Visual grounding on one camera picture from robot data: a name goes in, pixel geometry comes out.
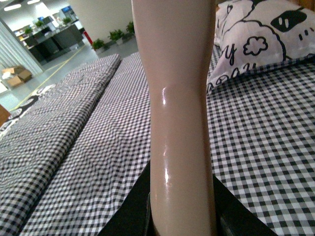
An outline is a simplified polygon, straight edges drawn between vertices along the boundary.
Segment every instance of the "ceiling light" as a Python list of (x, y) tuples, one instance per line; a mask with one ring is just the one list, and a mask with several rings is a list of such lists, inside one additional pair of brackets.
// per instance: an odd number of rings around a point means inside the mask
[(20, 4), (16, 4), (16, 5), (12, 5), (12, 6), (7, 6), (4, 8), (5, 11), (10, 11), (10, 10), (13, 10), (13, 9), (17, 9), (17, 8), (20, 8), (21, 5)]
[(31, 0), (31, 1), (28, 1), (28, 5), (30, 4), (33, 4), (33, 3), (36, 3), (36, 2), (39, 2), (40, 0)]

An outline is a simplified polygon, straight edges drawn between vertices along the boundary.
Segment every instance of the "black base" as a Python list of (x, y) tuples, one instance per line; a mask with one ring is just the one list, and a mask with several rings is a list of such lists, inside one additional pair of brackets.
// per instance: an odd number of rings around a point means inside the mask
[[(249, 212), (215, 176), (213, 178), (219, 236), (277, 236)], [(149, 192), (150, 163), (123, 205), (98, 235), (154, 236), (150, 204), (147, 204)]]

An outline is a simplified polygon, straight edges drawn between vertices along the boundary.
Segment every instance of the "checkered bed sheet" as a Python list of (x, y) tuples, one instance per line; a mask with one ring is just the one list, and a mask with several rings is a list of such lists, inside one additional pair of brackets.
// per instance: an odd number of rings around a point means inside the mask
[[(207, 95), (214, 174), (280, 236), (315, 233), (314, 83), (312, 60), (242, 76)], [(96, 235), (149, 158), (148, 87), (134, 54), (122, 61), (21, 235)]]
[(91, 115), (120, 62), (72, 75), (37, 101), (0, 142), (0, 235), (16, 235)]
[(149, 92), (136, 54), (122, 61), (21, 235), (97, 235), (149, 158)]
[(315, 235), (314, 88), (311, 59), (207, 97), (214, 174), (280, 236)]

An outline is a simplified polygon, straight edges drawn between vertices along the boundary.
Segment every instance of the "cartoon print pillow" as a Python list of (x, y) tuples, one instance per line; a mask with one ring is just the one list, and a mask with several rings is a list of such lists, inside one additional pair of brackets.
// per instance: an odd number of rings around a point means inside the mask
[(315, 54), (314, 12), (286, 0), (227, 1), (216, 28), (222, 55), (208, 78), (210, 89), (240, 74)]

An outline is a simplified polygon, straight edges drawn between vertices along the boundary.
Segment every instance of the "mannequin leg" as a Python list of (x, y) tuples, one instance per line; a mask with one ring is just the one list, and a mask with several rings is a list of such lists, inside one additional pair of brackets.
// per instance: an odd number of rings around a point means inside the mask
[(214, 0), (132, 0), (151, 102), (151, 208), (161, 236), (215, 236), (206, 112)]

